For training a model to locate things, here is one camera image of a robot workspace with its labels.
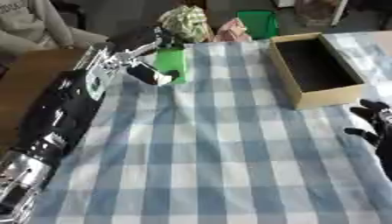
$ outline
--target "gray pants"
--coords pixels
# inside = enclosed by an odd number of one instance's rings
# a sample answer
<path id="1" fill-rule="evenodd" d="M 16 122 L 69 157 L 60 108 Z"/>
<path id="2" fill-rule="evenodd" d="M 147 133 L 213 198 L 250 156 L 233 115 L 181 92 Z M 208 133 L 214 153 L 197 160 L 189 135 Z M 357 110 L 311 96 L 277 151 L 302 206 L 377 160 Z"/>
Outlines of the gray pants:
<path id="1" fill-rule="evenodd" d="M 101 34 L 83 31 L 73 27 L 69 29 L 73 34 L 73 45 L 80 49 L 88 49 L 91 45 L 105 42 L 108 39 L 108 37 Z M 48 39 L 45 43 L 41 43 L 41 45 L 48 50 L 59 48 L 52 38 Z"/>
<path id="2" fill-rule="evenodd" d="M 105 42 L 108 39 L 108 37 L 101 34 L 83 31 L 73 27 L 70 27 L 69 29 L 73 34 L 73 46 L 76 48 L 88 49 L 89 46 L 96 43 Z M 59 45 L 51 37 L 46 38 L 38 45 L 42 47 L 42 50 L 59 48 Z M 0 64 L 4 66 L 11 64 L 13 61 L 15 61 L 16 58 L 16 56 L 10 53 L 0 52 Z"/>

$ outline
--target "person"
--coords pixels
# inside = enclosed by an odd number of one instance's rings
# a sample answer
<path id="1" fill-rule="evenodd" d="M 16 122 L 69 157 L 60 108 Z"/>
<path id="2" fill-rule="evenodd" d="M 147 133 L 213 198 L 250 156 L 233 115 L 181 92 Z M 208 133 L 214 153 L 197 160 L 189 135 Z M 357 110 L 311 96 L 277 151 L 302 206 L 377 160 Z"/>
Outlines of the person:
<path id="1" fill-rule="evenodd" d="M 88 48 L 107 37 L 65 24 L 50 0 L 0 1 L 0 63 L 37 50 Z"/>

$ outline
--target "green object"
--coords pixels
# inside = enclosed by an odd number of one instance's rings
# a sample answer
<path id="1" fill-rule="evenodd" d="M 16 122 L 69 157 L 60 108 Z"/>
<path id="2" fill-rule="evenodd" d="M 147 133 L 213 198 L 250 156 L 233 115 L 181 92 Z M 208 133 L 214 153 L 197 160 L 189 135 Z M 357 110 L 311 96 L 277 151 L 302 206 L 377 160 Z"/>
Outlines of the green object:
<path id="1" fill-rule="evenodd" d="M 277 16 L 271 10 L 240 10 L 237 17 L 248 28 L 252 39 L 269 39 L 278 35 Z"/>
<path id="2" fill-rule="evenodd" d="M 184 50 L 159 50 L 154 62 L 154 67 L 161 73 L 165 73 L 170 70 L 179 71 L 179 77 L 173 82 L 173 84 L 186 82 L 186 61 L 184 57 Z"/>

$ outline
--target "brown box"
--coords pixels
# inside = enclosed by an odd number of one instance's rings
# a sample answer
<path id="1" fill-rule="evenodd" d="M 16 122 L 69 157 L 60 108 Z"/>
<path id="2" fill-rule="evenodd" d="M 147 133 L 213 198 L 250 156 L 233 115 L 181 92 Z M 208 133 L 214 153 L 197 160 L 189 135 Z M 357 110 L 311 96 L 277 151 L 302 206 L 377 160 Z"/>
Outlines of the brown box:
<path id="1" fill-rule="evenodd" d="M 10 66 L 0 80 L 0 151 L 16 142 L 18 125 L 35 99 L 81 55 L 81 50 L 28 52 Z"/>
<path id="2" fill-rule="evenodd" d="M 354 102 L 363 79 L 321 33 L 274 37 L 270 56 L 296 109 Z"/>

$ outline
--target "table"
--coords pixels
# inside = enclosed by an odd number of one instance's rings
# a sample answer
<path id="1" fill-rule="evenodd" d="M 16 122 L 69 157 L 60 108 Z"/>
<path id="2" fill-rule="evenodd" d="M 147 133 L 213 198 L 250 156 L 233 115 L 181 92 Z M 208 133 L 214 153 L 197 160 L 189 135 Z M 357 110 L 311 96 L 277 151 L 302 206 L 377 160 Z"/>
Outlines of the table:
<path id="1" fill-rule="evenodd" d="M 371 84 L 364 96 L 392 102 L 368 33 L 326 37 Z M 182 85 L 117 76 L 31 223 L 392 223 L 391 183 L 342 131 L 364 125 L 354 104 L 291 109 L 267 48 L 189 45 Z"/>

